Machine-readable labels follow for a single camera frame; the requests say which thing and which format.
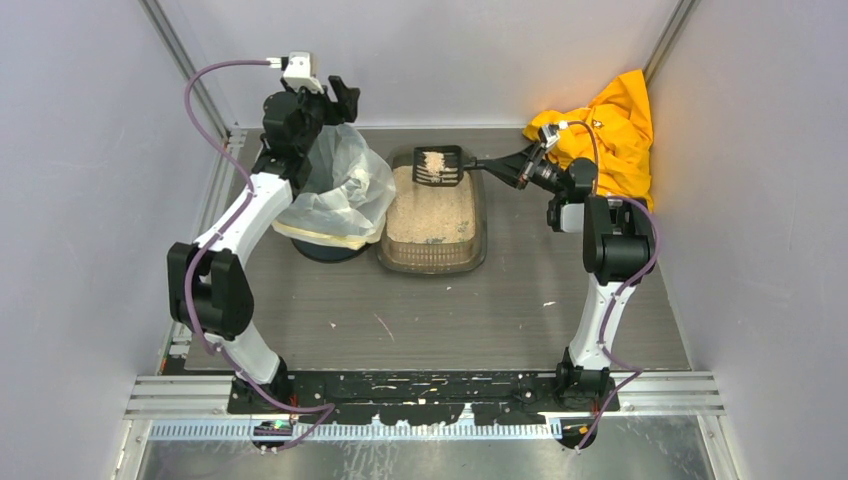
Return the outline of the black litter scoop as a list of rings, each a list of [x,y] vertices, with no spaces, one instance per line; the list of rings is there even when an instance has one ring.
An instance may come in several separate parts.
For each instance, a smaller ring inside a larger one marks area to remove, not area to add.
[[[458,186],[483,163],[459,145],[419,146],[412,150],[412,181],[427,187]]]

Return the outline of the brown plastic litter box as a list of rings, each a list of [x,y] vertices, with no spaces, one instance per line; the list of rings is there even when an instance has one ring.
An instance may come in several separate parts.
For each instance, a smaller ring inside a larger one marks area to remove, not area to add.
[[[456,186],[429,187],[413,181],[419,157],[452,160],[458,145],[405,146],[391,152],[396,196],[377,250],[387,269],[417,275],[469,272],[487,253],[487,212],[482,176],[466,173]]]

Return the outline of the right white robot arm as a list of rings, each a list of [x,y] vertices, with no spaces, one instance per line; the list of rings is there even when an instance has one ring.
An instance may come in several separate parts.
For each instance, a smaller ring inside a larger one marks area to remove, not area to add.
[[[552,193],[548,226],[581,234],[588,292],[577,332],[556,366],[552,390],[559,401],[608,399],[615,389],[611,368],[618,362],[612,347],[624,309],[657,262],[657,227],[646,201],[601,195],[595,162],[581,157],[561,167],[539,145],[475,160],[469,167],[517,190],[535,185]]]

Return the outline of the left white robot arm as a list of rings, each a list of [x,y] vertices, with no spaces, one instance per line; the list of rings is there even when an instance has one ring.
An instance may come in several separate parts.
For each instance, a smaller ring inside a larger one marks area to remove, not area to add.
[[[286,85],[263,103],[263,145],[244,189],[209,230],[168,251],[172,319],[230,360],[237,377],[270,403],[292,395],[285,361],[254,321],[254,297],[244,267],[272,221],[303,188],[308,154],[322,130],[352,123],[361,92],[338,76],[312,92]]]

